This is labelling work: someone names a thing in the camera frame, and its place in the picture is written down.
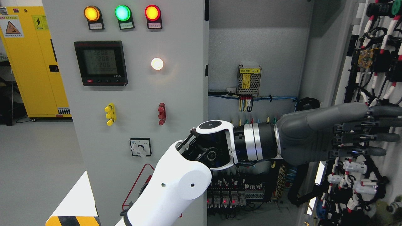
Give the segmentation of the grey robotic right hand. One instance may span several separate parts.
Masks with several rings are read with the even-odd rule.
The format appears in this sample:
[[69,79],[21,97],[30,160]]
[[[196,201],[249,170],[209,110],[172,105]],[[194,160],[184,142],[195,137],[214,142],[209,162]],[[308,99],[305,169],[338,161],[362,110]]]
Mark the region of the grey robotic right hand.
[[386,150],[369,142],[400,140],[379,128],[401,127],[401,107],[345,103],[284,115],[271,130],[270,144],[287,163],[302,165],[336,156],[384,156]]

